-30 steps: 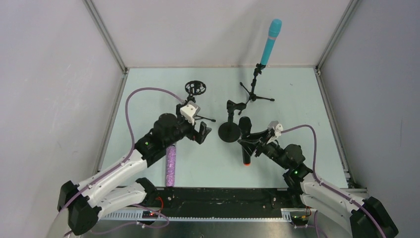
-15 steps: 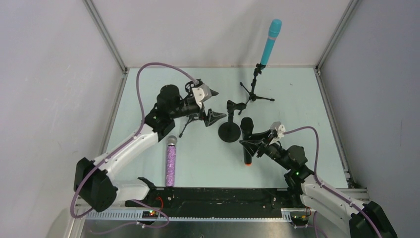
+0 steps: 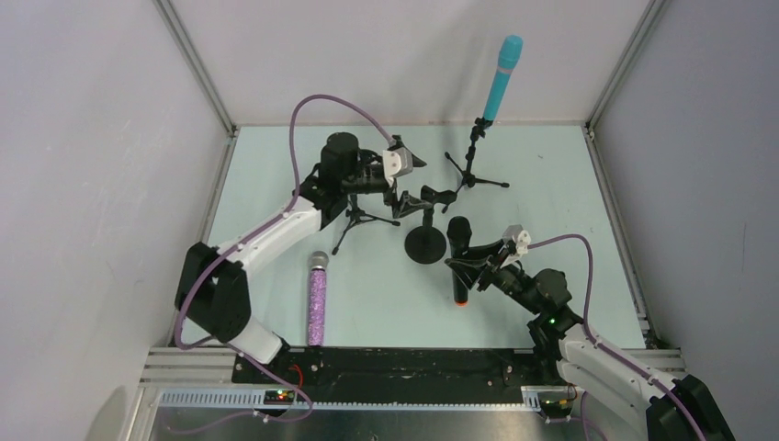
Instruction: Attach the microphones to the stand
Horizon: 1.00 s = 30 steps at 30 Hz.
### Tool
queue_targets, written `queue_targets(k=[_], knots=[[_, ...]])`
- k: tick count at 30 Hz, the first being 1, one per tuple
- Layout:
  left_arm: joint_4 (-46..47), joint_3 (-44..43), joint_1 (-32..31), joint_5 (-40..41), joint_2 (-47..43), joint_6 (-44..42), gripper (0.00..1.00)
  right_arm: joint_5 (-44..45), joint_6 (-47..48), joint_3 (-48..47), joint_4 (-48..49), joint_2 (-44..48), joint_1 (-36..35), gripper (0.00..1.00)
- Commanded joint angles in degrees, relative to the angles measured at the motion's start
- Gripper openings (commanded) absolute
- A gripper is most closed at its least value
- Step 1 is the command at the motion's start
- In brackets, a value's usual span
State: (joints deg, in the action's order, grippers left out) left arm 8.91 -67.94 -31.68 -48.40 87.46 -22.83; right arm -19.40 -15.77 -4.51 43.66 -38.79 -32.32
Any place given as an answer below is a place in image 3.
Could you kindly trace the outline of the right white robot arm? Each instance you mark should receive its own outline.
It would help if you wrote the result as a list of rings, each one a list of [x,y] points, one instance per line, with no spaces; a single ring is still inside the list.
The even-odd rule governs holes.
[[[732,440],[734,434],[706,384],[679,379],[638,360],[597,333],[569,305],[566,276],[529,276],[508,239],[474,247],[446,265],[468,289],[497,288],[533,313],[534,354],[552,376],[579,387],[646,440]]]

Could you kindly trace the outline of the light blue microphone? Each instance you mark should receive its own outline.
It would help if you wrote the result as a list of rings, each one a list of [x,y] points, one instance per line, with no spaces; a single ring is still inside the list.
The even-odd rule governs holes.
[[[502,99],[514,68],[520,60],[523,46],[524,41],[518,35],[509,35],[504,39],[499,50],[495,74],[483,110],[483,119],[492,122],[497,119]]]

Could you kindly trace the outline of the black microphone orange tip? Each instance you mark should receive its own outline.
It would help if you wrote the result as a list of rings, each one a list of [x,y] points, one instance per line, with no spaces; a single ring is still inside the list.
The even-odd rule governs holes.
[[[447,227],[450,257],[462,258],[469,249],[472,236],[469,220],[463,216],[453,217]],[[469,299],[469,289],[464,285],[455,273],[452,273],[454,294],[453,299],[457,306],[466,306]]]

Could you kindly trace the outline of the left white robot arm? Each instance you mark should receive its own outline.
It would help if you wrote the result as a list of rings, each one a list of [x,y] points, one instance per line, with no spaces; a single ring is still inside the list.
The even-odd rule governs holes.
[[[250,277],[325,229],[361,194],[380,194],[394,219],[425,208],[426,202],[397,191],[400,177],[425,165],[398,135],[380,153],[361,148],[351,133],[330,135],[319,162],[281,211],[221,246],[198,242],[187,250],[175,299],[179,320],[189,319],[220,343],[270,363],[288,344],[254,318]]]

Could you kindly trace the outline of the clip tripod mic stand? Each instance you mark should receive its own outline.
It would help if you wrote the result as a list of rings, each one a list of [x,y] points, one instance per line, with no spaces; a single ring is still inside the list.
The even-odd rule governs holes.
[[[471,128],[471,132],[469,135],[469,147],[467,149],[467,152],[465,154],[465,166],[461,167],[455,159],[452,157],[450,152],[445,152],[444,156],[445,158],[456,168],[458,173],[460,174],[459,183],[454,190],[455,196],[458,195],[458,193],[465,187],[467,188],[473,188],[476,185],[492,185],[497,186],[501,188],[509,188],[511,185],[508,182],[499,182],[494,181],[490,179],[485,179],[476,176],[473,173],[473,164],[475,162],[476,157],[476,144],[480,139],[483,139],[486,136],[486,131],[489,129],[493,124],[492,120],[488,120],[485,118],[476,118],[474,120],[474,125]]]

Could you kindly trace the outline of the round base mic stand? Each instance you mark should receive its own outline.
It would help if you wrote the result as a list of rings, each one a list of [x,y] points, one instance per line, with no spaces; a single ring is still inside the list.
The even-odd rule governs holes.
[[[457,200],[457,192],[423,186],[419,199],[417,206],[423,211],[423,223],[406,235],[404,250],[415,263],[431,265],[444,257],[447,247],[445,235],[434,226],[435,205],[448,207]]]

